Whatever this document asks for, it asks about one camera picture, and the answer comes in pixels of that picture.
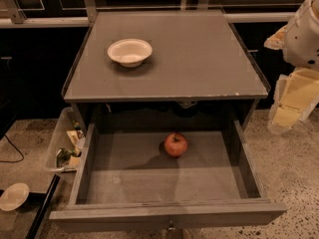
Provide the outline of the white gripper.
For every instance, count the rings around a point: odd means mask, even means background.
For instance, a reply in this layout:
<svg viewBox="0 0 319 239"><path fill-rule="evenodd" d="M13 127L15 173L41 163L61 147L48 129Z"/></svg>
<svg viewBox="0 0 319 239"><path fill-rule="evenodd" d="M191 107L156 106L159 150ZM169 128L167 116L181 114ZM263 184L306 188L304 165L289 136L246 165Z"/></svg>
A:
<svg viewBox="0 0 319 239"><path fill-rule="evenodd" d="M268 130L282 134L305 121L319 103L319 0L305 0L264 47L283 48L284 60L297 67L277 80L269 112Z"/></svg>

